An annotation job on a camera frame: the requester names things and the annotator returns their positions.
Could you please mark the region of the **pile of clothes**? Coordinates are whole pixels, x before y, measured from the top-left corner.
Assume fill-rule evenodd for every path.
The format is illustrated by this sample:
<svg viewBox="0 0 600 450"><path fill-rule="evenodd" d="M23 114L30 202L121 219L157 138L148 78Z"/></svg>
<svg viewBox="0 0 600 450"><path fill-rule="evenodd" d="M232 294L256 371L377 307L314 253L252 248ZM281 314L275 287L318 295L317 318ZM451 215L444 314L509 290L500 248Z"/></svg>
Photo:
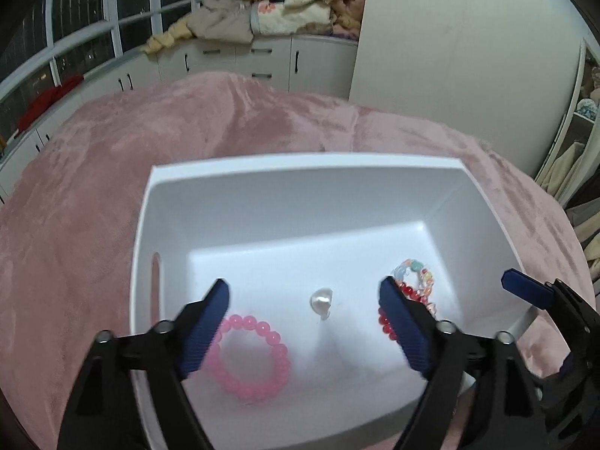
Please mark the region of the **pile of clothes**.
<svg viewBox="0 0 600 450"><path fill-rule="evenodd" d="M242 45L300 34L357 40L364 6L365 0L203 0L163 34L149 37L141 51L157 54L193 38Z"/></svg>

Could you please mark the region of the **white drawer cabinet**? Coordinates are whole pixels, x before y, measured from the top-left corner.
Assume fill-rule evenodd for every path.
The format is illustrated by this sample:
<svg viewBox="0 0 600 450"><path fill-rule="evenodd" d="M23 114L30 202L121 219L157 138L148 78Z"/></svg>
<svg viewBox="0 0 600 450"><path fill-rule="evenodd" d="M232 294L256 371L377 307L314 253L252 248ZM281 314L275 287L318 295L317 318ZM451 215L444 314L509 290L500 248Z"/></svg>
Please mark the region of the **white drawer cabinet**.
<svg viewBox="0 0 600 450"><path fill-rule="evenodd" d="M1 159L1 200L5 201L27 165L57 130L84 104L114 93L174 83L187 75L234 72L292 93L319 93L347 100L358 43L300 34L256 39L249 45L187 40L157 55L140 51L100 66L84 82L37 118Z"/></svg>

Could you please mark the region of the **silver pearl hair clip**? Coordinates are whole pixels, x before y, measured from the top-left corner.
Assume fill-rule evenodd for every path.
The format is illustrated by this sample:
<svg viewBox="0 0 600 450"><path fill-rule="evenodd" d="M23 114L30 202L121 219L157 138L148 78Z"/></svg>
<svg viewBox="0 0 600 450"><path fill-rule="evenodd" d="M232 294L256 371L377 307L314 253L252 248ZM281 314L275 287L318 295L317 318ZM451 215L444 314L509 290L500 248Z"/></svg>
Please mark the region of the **silver pearl hair clip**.
<svg viewBox="0 0 600 450"><path fill-rule="evenodd" d="M326 321L330 317L333 296L334 293L330 288L320 288L310 296L310 308L321 321Z"/></svg>

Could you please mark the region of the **white open shelf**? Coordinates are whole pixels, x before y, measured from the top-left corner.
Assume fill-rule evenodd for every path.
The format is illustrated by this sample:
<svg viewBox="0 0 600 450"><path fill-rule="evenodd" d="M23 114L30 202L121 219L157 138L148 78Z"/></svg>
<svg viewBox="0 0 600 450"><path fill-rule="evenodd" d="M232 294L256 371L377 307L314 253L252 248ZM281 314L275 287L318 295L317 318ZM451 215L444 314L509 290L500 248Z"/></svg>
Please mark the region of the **white open shelf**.
<svg viewBox="0 0 600 450"><path fill-rule="evenodd" d="M574 89L535 182L561 206L599 167L599 54L580 46Z"/></svg>

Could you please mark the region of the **pink plush blanket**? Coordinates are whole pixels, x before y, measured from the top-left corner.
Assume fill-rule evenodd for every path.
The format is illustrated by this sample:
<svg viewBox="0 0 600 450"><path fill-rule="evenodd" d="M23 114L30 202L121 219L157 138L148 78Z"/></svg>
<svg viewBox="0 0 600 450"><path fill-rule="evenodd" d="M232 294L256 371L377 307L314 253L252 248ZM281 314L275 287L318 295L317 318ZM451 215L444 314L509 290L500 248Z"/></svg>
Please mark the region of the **pink plush blanket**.
<svg viewBox="0 0 600 450"><path fill-rule="evenodd" d="M283 152L461 159L491 200L527 274L561 279L594 301L566 213L473 136L224 72L105 96L60 128L1 209L1 389L37 447L56 447L95 334L129 330L132 249L152 167Z"/></svg>

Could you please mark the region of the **hanging clothes at right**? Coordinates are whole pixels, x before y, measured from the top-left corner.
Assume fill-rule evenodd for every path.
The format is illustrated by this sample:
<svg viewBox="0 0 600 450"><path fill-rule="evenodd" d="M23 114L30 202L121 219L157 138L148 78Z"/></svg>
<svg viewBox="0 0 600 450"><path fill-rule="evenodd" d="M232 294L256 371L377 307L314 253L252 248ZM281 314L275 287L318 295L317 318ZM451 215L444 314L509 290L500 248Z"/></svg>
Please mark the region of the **hanging clothes at right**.
<svg viewBox="0 0 600 450"><path fill-rule="evenodd" d="M541 187L554 198L567 187L567 181L581 163L584 144L574 142L551 165ZM579 240L593 282L599 279L599 170L579 188L564 208Z"/></svg>

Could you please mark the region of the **white storage box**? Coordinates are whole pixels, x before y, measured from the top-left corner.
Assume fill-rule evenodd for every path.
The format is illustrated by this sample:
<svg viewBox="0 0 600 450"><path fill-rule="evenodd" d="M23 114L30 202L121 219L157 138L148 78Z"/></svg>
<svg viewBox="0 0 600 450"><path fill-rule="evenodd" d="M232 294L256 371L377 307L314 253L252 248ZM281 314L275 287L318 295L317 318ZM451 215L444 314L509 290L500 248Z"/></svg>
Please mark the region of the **white storage box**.
<svg viewBox="0 0 600 450"><path fill-rule="evenodd" d="M378 322L378 288L405 260L434 279L436 315L490 337L522 335L534 310L505 291L522 262L458 159L312 153L156 166L133 251L130 328L143 333L217 279L231 313L270 324L291 364L276 396L249 402L200 370L184 382L217 449L361 449L397 434L425 383ZM321 321L310 296L330 288Z"/></svg>

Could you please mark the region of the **white wardrobe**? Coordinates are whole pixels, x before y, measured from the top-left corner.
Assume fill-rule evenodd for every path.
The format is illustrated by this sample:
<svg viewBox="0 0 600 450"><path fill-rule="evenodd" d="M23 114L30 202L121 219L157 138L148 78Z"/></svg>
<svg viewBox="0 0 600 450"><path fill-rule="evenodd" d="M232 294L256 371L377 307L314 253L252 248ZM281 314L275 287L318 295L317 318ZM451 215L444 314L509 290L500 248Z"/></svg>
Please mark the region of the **white wardrobe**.
<svg viewBox="0 0 600 450"><path fill-rule="evenodd" d="M350 99L478 137L533 175L593 43L570 0L365 0Z"/></svg>

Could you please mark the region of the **large window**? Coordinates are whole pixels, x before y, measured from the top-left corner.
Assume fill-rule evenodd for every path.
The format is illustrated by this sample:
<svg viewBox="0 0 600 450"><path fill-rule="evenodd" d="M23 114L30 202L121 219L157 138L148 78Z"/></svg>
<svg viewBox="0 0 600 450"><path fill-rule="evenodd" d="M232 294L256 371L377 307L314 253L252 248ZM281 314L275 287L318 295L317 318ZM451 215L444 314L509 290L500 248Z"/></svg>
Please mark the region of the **large window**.
<svg viewBox="0 0 600 450"><path fill-rule="evenodd" d="M2 31L1 136L9 139L46 90L123 56L201 0L36 0Z"/></svg>

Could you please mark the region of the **red cushion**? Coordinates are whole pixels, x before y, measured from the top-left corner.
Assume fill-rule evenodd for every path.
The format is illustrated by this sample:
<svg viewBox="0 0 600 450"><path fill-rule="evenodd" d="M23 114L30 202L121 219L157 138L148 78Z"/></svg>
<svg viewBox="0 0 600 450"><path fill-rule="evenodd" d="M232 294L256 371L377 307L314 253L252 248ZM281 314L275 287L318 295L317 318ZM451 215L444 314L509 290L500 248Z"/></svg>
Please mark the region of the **red cushion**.
<svg viewBox="0 0 600 450"><path fill-rule="evenodd" d="M24 115L17 123L15 137L23 135L33 122L47 112L55 103L58 103L64 96L71 93L77 86L84 82L82 74L67 78L62 84L51 87L50 90L43 91L27 108Z"/></svg>

